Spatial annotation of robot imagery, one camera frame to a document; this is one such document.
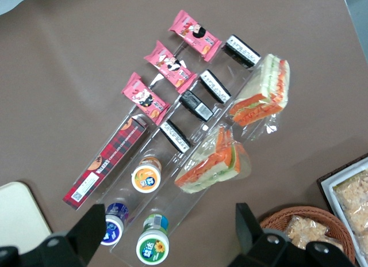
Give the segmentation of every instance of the pink snack packet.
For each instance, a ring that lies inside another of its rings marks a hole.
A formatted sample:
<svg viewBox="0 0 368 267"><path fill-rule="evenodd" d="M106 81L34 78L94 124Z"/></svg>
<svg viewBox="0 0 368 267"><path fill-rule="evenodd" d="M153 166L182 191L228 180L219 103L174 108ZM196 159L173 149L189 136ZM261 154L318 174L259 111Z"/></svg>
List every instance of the pink snack packet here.
<svg viewBox="0 0 368 267"><path fill-rule="evenodd" d="M156 125L161 123L170 106L146 87L137 73L132 74L121 93L133 101Z"/></svg>
<svg viewBox="0 0 368 267"><path fill-rule="evenodd" d="M152 53L144 58L153 64L180 94L190 87L197 76L183 67L160 41L156 42L156 48Z"/></svg>
<svg viewBox="0 0 368 267"><path fill-rule="evenodd" d="M174 23L168 30L174 31L182 37L185 42L202 55L206 62L209 62L214 57L222 43L191 18L184 10L179 12Z"/></svg>

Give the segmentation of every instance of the red tartan package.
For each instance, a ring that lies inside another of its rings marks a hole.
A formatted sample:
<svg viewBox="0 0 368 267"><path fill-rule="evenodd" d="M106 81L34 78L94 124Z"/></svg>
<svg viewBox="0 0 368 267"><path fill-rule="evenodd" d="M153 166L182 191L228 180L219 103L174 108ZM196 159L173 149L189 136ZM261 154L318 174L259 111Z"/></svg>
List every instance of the red tartan package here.
<svg viewBox="0 0 368 267"><path fill-rule="evenodd" d="M75 181L73 187L64 196L63 201L74 209L78 209L146 129L147 124L138 116L131 117L122 124L107 145L99 152L96 159Z"/></svg>

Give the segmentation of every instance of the product label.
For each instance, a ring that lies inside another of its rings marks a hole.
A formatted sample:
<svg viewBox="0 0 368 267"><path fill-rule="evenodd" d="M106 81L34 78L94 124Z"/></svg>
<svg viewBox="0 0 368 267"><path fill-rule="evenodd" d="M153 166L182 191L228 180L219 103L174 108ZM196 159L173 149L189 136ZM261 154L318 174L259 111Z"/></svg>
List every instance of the product label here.
<svg viewBox="0 0 368 267"><path fill-rule="evenodd" d="M120 236L121 231L113 222L106 222L106 233L103 237L103 242L105 243L113 243Z"/></svg>
<svg viewBox="0 0 368 267"><path fill-rule="evenodd" d="M208 70L201 74L201 79L223 103L226 103L230 99L230 95L224 90L224 88Z"/></svg>
<svg viewBox="0 0 368 267"><path fill-rule="evenodd" d="M91 172L88 177L82 182L79 188L77 188L76 191L72 194L71 198L76 202L80 202L84 195L86 195L86 193L92 188L92 186L95 182L97 182L98 179L99 177Z"/></svg>
<svg viewBox="0 0 368 267"><path fill-rule="evenodd" d="M227 40L226 44L254 64L257 64L260 59L260 56L254 53L246 44L244 44L234 35Z"/></svg>
<svg viewBox="0 0 368 267"><path fill-rule="evenodd" d="M144 241L139 250L144 261L155 262L163 258L167 248L162 241L151 238Z"/></svg>
<svg viewBox="0 0 368 267"><path fill-rule="evenodd" d="M160 230L163 233L167 233L168 220L161 214L151 214L143 223L143 231L149 229Z"/></svg>
<svg viewBox="0 0 368 267"><path fill-rule="evenodd" d="M114 203L108 206L106 210L106 215L115 215L120 218L120 220L124 223L124 221L129 216L128 208L121 203Z"/></svg>
<svg viewBox="0 0 368 267"><path fill-rule="evenodd" d="M195 111L202 116L205 120L209 120L211 116L213 116L213 113L207 106L203 103L200 103L196 108Z"/></svg>
<svg viewBox="0 0 368 267"><path fill-rule="evenodd" d="M147 124L139 119L130 118L121 124L120 129L102 148L99 156L87 167L64 196L63 200L75 209L91 195L92 191L104 180L111 170L119 163L125 153L143 135Z"/></svg>
<svg viewBox="0 0 368 267"><path fill-rule="evenodd" d="M139 169L134 175L134 182L139 189L150 190L158 182L157 171L150 167Z"/></svg>
<svg viewBox="0 0 368 267"><path fill-rule="evenodd" d="M178 134L170 124L164 122L160 128L171 139L171 141L175 143L182 153L185 153L190 148L181 135Z"/></svg>

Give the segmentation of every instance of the brown tabletop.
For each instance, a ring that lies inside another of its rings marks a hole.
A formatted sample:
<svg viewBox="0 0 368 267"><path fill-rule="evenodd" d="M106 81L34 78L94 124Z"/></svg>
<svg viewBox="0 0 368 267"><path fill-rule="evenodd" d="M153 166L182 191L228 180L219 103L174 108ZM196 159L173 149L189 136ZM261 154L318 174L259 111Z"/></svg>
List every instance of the brown tabletop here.
<svg viewBox="0 0 368 267"><path fill-rule="evenodd" d="M367 153L368 68L344 0L26 0L0 16L0 185L26 182L53 231L87 207L62 201L124 118L120 91L185 9L216 36L236 34L287 59L279 130L246 147L250 177L216 184L172 234L161 266L227 266L240 251L235 204L257 217L290 204L327 209L316 179ZM89 266L126 266L105 247Z"/></svg>

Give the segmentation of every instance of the brown woven basket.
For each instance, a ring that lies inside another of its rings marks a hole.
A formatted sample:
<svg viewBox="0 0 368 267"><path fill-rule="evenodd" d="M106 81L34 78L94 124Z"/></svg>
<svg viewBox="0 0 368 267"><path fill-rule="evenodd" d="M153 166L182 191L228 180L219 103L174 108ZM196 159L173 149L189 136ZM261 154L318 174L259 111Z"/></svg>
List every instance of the brown woven basket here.
<svg viewBox="0 0 368 267"><path fill-rule="evenodd" d="M327 236L338 239L343 245L345 254L351 262L355 262L355 251L351 236L345 225L331 213L315 207L291 207L285 208L265 218L260 223L262 228L273 228L285 231L293 215L310 218L329 228Z"/></svg>

